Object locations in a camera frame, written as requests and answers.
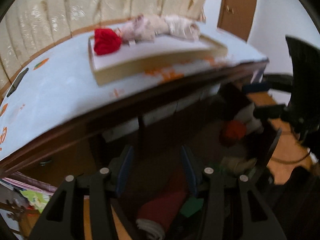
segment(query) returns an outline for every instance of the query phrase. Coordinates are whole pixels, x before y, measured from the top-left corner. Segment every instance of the cable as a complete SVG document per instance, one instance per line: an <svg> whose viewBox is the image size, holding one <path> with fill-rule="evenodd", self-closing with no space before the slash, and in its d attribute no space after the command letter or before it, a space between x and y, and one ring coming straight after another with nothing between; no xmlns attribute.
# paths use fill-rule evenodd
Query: cable
<svg viewBox="0 0 320 240"><path fill-rule="evenodd" d="M303 158L296 160L296 161L284 161L284 160L280 160L280 159L274 158L274 157L271 157L270 160L277 162L277 163L285 164L285 165L297 164L299 162L302 162L305 158L307 158L310 155L310 153L311 153L311 151L309 151L306 156L304 156Z"/></svg>

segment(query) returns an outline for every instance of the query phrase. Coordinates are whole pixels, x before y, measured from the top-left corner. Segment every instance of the wooden door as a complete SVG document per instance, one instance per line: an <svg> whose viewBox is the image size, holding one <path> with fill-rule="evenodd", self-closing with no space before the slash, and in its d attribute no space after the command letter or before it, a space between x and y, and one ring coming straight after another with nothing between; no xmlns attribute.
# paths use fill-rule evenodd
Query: wooden door
<svg viewBox="0 0 320 240"><path fill-rule="evenodd" d="M257 0L222 0L218 27L247 41Z"/></svg>

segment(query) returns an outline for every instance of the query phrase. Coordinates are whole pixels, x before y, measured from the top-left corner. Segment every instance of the white wall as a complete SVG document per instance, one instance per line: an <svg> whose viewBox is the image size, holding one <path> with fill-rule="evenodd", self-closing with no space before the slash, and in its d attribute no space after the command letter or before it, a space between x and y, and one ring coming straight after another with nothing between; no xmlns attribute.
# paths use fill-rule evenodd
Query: white wall
<svg viewBox="0 0 320 240"><path fill-rule="evenodd" d="M7 225L9 226L9 228L14 229L16 231L20 231L19 229L19 224L17 221L12 220L11 218L7 217L7 214L9 214L10 212L0 209L0 216L3 217L4 221L7 223ZM23 240L23 237L20 235L15 234L15 236L19 239L19 240Z"/></svg>
<svg viewBox="0 0 320 240"><path fill-rule="evenodd" d="M204 14L207 18L204 28L217 28L220 14L221 0L206 0L204 3Z"/></svg>
<svg viewBox="0 0 320 240"><path fill-rule="evenodd" d="M286 34L320 47L320 34L299 0L257 0L248 43L268 56L266 73L292 73ZM289 102L289 94L270 93L279 103Z"/></svg>

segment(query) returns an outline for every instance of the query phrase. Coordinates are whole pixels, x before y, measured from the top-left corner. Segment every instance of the cream curtain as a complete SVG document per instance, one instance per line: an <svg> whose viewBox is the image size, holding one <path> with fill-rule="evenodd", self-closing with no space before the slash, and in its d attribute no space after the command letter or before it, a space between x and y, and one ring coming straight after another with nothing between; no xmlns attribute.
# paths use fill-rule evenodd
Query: cream curtain
<svg viewBox="0 0 320 240"><path fill-rule="evenodd" d="M139 14L199 19L205 0L16 0L0 23L0 96L21 68L73 35Z"/></svg>

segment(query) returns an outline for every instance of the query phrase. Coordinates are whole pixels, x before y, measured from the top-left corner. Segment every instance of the red cloth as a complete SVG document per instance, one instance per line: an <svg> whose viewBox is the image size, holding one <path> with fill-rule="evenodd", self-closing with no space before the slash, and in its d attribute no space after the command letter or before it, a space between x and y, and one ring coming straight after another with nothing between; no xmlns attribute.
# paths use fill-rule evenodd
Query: red cloth
<svg viewBox="0 0 320 240"><path fill-rule="evenodd" d="M152 220L167 232L187 195L187 181L183 170L179 169L172 174L162 192L138 210L137 219Z"/></svg>
<svg viewBox="0 0 320 240"><path fill-rule="evenodd" d="M120 49L121 43L121 37L111 29L96 29L94 31L93 49L97 55L113 53Z"/></svg>
<svg viewBox="0 0 320 240"><path fill-rule="evenodd" d="M233 146L245 136L246 132L246 125L237 120L225 122L220 132L220 143L227 147Z"/></svg>

